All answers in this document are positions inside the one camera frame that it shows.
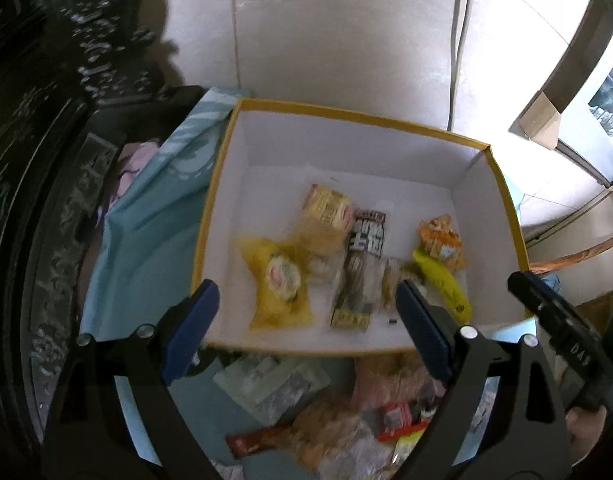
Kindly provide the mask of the person's right hand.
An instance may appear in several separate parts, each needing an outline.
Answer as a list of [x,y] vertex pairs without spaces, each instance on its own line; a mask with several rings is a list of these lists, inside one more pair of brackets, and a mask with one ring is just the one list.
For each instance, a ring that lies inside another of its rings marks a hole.
[[598,443],[607,419],[607,409],[601,406],[591,412],[572,408],[565,416],[567,422],[572,463],[578,464]]

